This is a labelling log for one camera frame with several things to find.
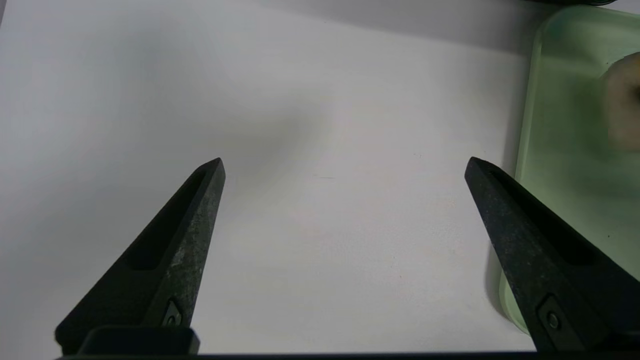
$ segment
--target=screw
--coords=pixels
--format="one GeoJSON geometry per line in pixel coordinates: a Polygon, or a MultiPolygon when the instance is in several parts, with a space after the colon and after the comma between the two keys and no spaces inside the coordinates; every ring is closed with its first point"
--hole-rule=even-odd
{"type": "Polygon", "coordinates": [[[551,329],[560,329],[560,319],[558,319],[558,316],[553,311],[547,313],[547,323],[551,329]]]}

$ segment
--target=green tray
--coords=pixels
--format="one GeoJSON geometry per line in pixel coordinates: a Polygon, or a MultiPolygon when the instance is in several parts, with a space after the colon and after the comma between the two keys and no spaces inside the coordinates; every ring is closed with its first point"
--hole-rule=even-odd
{"type": "MultiPolygon", "coordinates": [[[[515,179],[640,279],[640,154],[614,150],[601,77],[640,51],[640,16],[576,6],[538,30],[515,179]]],[[[500,301],[527,332],[504,274],[500,301]]]]}

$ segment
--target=white table surface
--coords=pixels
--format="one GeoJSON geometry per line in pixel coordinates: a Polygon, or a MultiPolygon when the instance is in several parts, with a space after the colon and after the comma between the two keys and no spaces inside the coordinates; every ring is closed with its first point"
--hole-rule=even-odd
{"type": "Polygon", "coordinates": [[[0,357],[58,356],[58,322],[215,157],[227,183],[192,323],[202,352],[533,349],[495,309],[463,173],[470,156],[513,171],[549,11],[9,0],[0,357]]]}

